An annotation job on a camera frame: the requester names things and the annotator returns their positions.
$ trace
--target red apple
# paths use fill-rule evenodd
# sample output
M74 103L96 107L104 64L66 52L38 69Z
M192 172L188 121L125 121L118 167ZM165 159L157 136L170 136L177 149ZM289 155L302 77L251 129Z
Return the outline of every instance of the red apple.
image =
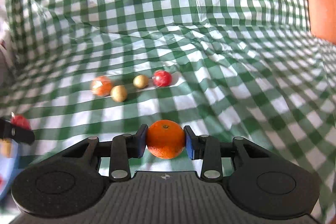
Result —
M29 121L22 115L15 115L10 122L15 126L31 130Z
M168 86L171 84L171 74L164 70L154 72L153 83L156 86Z

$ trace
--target metal pin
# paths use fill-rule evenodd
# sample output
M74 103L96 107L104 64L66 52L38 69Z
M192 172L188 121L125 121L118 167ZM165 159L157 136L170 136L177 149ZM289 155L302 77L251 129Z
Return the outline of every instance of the metal pin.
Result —
M125 170L114 170L111 173L112 178L114 179L123 179L127 177L128 173Z
M204 172L204 176L208 179L216 179L219 178L221 173L216 170L207 170Z

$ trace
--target gingham cloth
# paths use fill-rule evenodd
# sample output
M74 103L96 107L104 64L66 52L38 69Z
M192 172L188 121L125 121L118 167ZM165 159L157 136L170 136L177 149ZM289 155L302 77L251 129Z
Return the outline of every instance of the gingham cloth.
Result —
M335 214L336 48L309 33L307 0L6 0L18 78L1 115L21 113L35 130L21 167L88 136L135 133L160 119L221 141L244 136L316 171L313 215ZM164 69L170 87L135 90L133 78ZM97 98L108 75L128 99ZM147 150L131 170L197 170L186 152ZM223 159L224 173L232 168ZM106 174L108 160L100 172Z

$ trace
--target plastic wrapped orange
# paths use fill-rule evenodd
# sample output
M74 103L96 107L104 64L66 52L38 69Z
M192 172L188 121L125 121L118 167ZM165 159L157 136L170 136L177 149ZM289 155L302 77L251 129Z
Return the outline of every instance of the plastic wrapped orange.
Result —
M185 146L184 131L176 122L157 121L148 128L146 144L148 150L158 158L175 158Z
M110 94L113 84L111 80L103 75L92 80L91 91L94 95L107 96Z

